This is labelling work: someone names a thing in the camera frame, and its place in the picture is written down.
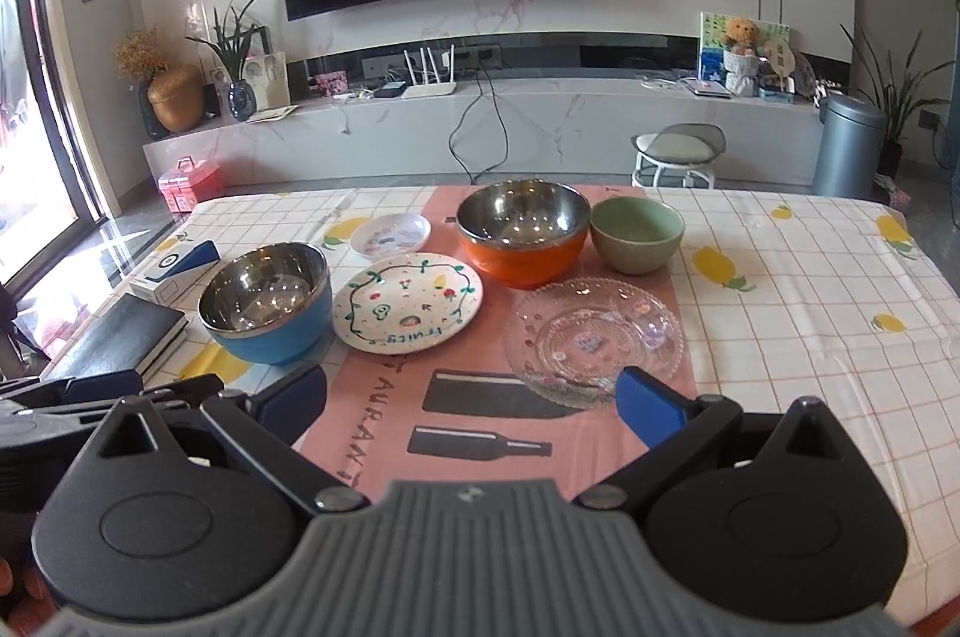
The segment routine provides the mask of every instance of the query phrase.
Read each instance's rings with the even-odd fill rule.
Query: gray trash can
[[[887,118],[877,107],[851,95],[832,95],[820,105],[820,140],[815,196],[869,198],[874,186]]]

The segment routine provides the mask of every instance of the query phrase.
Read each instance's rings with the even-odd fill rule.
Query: dark vase
[[[240,122],[248,121],[256,112],[256,95],[246,79],[230,83],[229,102],[230,113]]]
[[[157,119],[157,113],[154,112],[154,105],[150,103],[150,82],[141,82],[140,87],[136,89],[136,94],[140,98],[140,114],[143,118],[143,127],[147,129],[147,134],[151,139],[166,139],[170,131],[163,127],[163,124]]]
[[[896,172],[899,171],[899,161],[904,156],[904,145],[901,142],[891,142],[885,140],[880,148],[880,162],[877,164],[877,174],[882,174],[890,179],[896,179]]]

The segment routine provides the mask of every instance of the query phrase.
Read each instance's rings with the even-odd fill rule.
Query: trash can lid
[[[870,128],[884,128],[887,124],[887,116],[880,109],[852,95],[831,95],[827,99],[827,108],[842,118]]]

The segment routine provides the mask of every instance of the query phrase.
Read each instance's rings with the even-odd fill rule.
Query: blue and white box
[[[131,279],[131,293],[169,307],[219,261],[220,253],[212,241],[178,237],[176,244],[153,256],[147,268]]]

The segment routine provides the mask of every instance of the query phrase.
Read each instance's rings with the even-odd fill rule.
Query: sliding glass door
[[[0,283],[14,297],[95,225],[42,23],[41,0],[0,0]]]

